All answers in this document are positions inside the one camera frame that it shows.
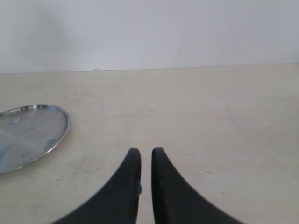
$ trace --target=table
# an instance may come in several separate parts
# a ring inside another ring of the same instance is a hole
[[[0,223],[42,224],[142,154],[137,223],[151,224],[150,159],[164,147],[204,197],[246,223],[299,221],[299,65],[0,75],[0,110],[64,108],[71,128],[39,161],[0,175]]]

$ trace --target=black plastic jaw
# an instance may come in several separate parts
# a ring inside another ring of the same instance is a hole
[[[156,224],[242,224],[198,194],[162,148],[152,152],[151,191]]]
[[[54,224],[135,224],[141,194],[140,174],[140,153],[132,148],[97,194]]]

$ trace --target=round metal plate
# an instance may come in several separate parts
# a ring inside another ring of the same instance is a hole
[[[0,173],[19,169],[54,149],[70,128],[54,105],[29,105],[0,113]]]

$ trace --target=white wall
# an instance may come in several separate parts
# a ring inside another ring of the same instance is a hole
[[[0,0],[0,73],[297,63],[298,0]]]

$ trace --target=wooden tabletop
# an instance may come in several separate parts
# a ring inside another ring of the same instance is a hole
[[[138,224],[151,224],[150,159],[164,147],[204,197],[246,223],[299,223],[299,65],[0,75],[0,110],[51,104],[71,128],[40,160],[0,175],[0,223],[43,224],[142,154]]]

